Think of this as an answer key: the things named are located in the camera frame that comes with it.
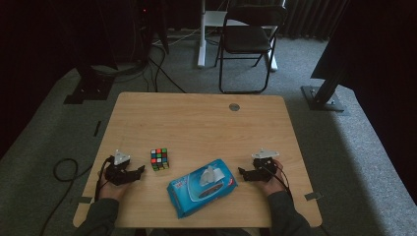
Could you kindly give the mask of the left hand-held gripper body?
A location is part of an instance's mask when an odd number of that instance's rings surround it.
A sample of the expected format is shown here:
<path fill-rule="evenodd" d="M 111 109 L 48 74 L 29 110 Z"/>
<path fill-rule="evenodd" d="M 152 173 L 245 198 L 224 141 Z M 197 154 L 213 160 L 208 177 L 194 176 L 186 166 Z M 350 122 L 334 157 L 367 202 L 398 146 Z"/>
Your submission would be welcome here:
<path fill-rule="evenodd" d="M 110 156 L 110 164 L 106 167 L 105 179 L 116 186 L 133 182 L 131 173 L 126 170 L 130 160 L 131 156 L 129 154 L 117 149 L 115 154 Z"/>

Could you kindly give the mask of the person's left hand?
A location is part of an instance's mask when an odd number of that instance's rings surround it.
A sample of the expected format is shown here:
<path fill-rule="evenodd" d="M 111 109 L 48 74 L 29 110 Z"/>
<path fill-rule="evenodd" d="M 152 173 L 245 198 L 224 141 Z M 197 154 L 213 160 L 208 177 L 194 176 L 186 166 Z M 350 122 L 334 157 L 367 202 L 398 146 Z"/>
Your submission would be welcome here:
<path fill-rule="evenodd" d="M 99 184 L 98 184 L 98 194 L 97 194 L 97 198 L 99 200 L 101 199 L 113 199 L 116 200 L 118 202 L 120 202 L 125 193 L 128 191 L 128 189 L 130 188 L 131 184 L 122 184 L 122 185 L 114 185 L 111 182 L 108 182 L 107 179 L 105 178 L 105 173 L 102 173 L 100 175 L 100 180 L 99 180 Z"/>

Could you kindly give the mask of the dark curtain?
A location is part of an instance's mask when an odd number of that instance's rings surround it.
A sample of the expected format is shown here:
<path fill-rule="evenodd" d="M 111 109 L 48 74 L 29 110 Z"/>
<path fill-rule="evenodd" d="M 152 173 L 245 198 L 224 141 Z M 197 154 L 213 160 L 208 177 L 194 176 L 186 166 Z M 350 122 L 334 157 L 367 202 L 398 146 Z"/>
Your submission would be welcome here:
<path fill-rule="evenodd" d="M 284 0 L 288 16 L 280 33 L 289 38 L 331 38 L 349 0 Z"/>

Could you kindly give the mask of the white desk frame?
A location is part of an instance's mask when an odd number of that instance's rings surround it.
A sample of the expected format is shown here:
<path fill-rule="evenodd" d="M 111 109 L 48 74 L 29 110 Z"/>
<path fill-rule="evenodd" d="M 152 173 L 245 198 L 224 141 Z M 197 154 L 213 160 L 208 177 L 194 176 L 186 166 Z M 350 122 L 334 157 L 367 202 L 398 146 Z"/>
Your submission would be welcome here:
<path fill-rule="evenodd" d="M 206 65 L 206 49 L 207 49 L 207 40 L 206 37 L 209 33 L 206 31 L 207 27 L 219 29 L 223 26 L 224 18 L 227 14 L 226 10 L 220 10 L 223 3 L 220 3 L 220 6 L 216 10 L 207 10 L 206 1 L 201 0 L 201 13 L 200 13 L 200 36 L 199 36 L 199 53 L 198 53 L 198 62 L 197 65 L 199 68 L 203 68 Z M 228 23 L 228 26 L 237 26 L 243 27 L 247 26 L 246 24 L 231 20 Z M 272 35 L 274 30 L 277 30 L 277 27 L 267 26 L 263 27 L 264 30 L 268 29 L 269 35 Z M 271 71 L 275 72 L 277 70 L 277 64 L 275 56 L 271 52 L 268 53 L 268 59 L 271 62 Z"/>

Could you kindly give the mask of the black folding chair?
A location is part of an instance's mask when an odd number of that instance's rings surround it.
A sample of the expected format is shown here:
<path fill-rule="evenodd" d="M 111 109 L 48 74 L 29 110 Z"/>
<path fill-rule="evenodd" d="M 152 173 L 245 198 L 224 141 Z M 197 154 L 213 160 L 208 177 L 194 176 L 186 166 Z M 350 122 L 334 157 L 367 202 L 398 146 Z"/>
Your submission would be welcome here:
<path fill-rule="evenodd" d="M 287 18 L 282 5 L 241 5 L 227 11 L 222 25 L 214 66 L 219 66 L 218 88 L 225 94 L 258 94 L 267 87 L 274 56 L 277 34 Z M 225 90 L 223 64 L 225 60 L 256 59 L 256 67 L 270 55 L 264 86 L 256 90 Z"/>

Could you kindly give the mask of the person's right hand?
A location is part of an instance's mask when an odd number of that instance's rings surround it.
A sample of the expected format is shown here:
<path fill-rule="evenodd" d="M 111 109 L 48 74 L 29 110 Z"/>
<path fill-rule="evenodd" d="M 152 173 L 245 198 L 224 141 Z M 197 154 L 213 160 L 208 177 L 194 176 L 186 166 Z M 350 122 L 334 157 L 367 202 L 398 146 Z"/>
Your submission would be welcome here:
<path fill-rule="evenodd" d="M 276 159 L 274 160 L 274 163 L 277 166 L 275 175 L 268 182 L 255 182 L 255 185 L 266 197 L 274 193 L 286 191 L 286 187 L 282 176 L 283 165 Z"/>

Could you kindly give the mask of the black equipment tower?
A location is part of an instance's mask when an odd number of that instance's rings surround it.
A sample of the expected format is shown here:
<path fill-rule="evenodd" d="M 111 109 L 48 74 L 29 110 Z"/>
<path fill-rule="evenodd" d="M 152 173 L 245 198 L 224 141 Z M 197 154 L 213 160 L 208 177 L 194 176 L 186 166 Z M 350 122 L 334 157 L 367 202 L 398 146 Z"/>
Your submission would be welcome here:
<path fill-rule="evenodd" d="M 135 49 L 133 58 L 141 63 L 148 61 L 155 35 L 169 53 L 165 0 L 132 0 Z"/>

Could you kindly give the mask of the black metal stand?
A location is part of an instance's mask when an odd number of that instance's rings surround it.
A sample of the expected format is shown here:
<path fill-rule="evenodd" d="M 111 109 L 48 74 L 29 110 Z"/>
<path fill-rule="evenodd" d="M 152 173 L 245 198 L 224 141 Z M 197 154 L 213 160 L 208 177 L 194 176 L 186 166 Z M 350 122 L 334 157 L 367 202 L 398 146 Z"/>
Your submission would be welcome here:
<path fill-rule="evenodd" d="M 63 25 L 71 60 L 80 81 L 67 104 L 81 104 L 85 100 L 106 100 L 114 78 L 100 74 L 93 65 L 117 68 L 99 0 L 65 0 Z"/>
<path fill-rule="evenodd" d="M 335 90 L 342 77 L 339 72 L 335 73 L 329 79 L 325 79 L 320 87 L 302 86 L 301 91 L 311 110 L 331 111 L 339 115 L 347 115 L 348 111 L 342 105 Z"/>

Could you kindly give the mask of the multicoloured puzzle cube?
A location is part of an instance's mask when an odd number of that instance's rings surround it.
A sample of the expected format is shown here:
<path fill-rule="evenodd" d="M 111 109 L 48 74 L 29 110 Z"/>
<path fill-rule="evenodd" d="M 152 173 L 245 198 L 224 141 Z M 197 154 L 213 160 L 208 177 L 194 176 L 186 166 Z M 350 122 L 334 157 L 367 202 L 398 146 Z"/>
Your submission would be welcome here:
<path fill-rule="evenodd" d="M 154 171 L 169 168 L 168 151 L 166 148 L 156 148 L 150 151 L 150 164 Z"/>

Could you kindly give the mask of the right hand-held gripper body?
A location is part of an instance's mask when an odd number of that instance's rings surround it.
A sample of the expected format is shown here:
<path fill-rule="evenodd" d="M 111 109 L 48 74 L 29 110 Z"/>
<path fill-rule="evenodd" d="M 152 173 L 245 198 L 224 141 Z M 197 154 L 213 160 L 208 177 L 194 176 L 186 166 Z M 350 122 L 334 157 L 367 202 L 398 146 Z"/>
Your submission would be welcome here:
<path fill-rule="evenodd" d="M 279 152 L 261 148 L 253 153 L 253 165 L 256 172 L 260 175 L 259 181 L 268 182 L 276 173 L 277 165 L 274 159 L 279 156 Z"/>

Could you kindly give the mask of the white wet wipe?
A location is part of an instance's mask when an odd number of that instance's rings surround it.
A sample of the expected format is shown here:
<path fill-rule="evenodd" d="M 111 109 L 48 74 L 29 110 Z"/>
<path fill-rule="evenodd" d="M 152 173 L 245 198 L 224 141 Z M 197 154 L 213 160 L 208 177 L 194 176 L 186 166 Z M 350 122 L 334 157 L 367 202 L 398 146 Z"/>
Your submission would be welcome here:
<path fill-rule="evenodd" d="M 211 166 L 209 166 L 201 175 L 200 178 L 200 185 L 205 186 L 207 184 L 214 182 L 214 170 Z"/>

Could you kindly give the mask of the blue wet wipes pack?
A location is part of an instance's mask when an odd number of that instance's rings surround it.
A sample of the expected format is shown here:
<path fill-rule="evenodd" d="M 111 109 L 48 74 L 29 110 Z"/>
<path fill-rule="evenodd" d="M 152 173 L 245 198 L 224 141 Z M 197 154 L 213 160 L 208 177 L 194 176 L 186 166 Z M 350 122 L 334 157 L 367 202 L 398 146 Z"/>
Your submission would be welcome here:
<path fill-rule="evenodd" d="M 211 166 L 214 182 L 200 185 L 203 172 Z M 233 174 L 222 159 L 216 159 L 195 171 L 171 181 L 167 193 L 177 217 L 187 217 L 209 203 L 229 195 L 238 186 Z"/>

